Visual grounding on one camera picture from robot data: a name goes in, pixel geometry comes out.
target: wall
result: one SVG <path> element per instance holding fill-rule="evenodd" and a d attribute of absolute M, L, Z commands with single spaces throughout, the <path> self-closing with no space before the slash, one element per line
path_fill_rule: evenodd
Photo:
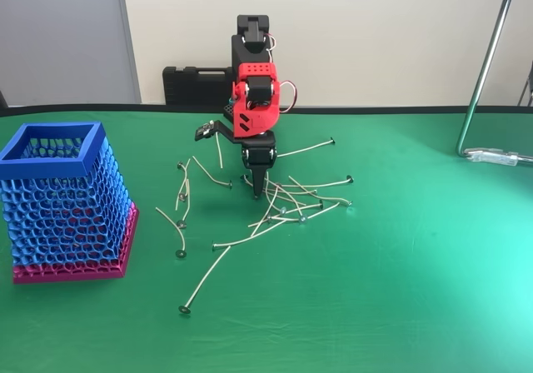
<path fill-rule="evenodd" d="M 164 102 L 165 66 L 228 66 L 237 15 L 265 13 L 278 41 L 280 78 L 297 84 L 299 105 L 305 106 L 468 104 L 501 5 L 501 0 L 126 2 L 143 102 Z M 533 0 L 513 1 L 481 104 L 516 104 L 533 59 L 532 8 Z"/>
<path fill-rule="evenodd" d="M 12 106 L 139 102 L 128 36 L 121 0 L 0 0 L 0 89 Z"/>

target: black case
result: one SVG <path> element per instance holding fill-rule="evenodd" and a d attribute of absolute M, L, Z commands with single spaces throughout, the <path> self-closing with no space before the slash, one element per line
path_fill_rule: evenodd
<path fill-rule="evenodd" d="M 163 69 L 167 105 L 220 106 L 221 111 L 232 95 L 231 67 L 176 67 Z"/>

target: hexagonal mesh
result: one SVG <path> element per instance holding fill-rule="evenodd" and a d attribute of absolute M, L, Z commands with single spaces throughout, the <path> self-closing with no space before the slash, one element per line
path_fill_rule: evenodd
<path fill-rule="evenodd" d="M 123 277 L 126 273 L 127 261 L 132 247 L 138 216 L 139 210 L 132 202 L 118 259 L 112 259 L 110 261 L 101 260 L 99 262 L 79 261 L 63 264 L 42 263 L 41 265 L 32 264 L 28 266 L 14 266 L 14 282 L 35 283 L 45 281 L 74 281 Z"/>
<path fill-rule="evenodd" d="M 23 156 L 76 157 L 82 139 L 31 140 Z M 14 266 L 119 258 L 132 204 L 105 138 L 85 177 L 1 180 Z"/>

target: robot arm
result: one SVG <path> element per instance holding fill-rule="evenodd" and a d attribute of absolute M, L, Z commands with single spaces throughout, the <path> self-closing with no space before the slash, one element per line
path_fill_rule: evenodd
<path fill-rule="evenodd" d="M 210 121 L 195 134 L 198 141 L 220 132 L 230 142 L 242 145 L 242 161 L 252 171 L 256 198 L 262 193 L 267 169 L 276 160 L 271 129 L 280 116 L 280 83 L 271 61 L 268 30 L 266 15 L 237 17 L 237 35 L 232 36 L 232 99 L 224 108 L 233 131 L 220 121 Z"/>

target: white wall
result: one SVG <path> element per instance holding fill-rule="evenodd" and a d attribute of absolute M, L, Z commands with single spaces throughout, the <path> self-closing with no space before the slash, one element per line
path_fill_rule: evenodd
<path fill-rule="evenodd" d="M 165 66 L 231 65 L 238 14 L 267 14 L 304 106 L 466 105 L 501 0 L 126 0 L 143 102 Z M 533 0 L 514 0 L 481 104 L 516 104 Z"/>

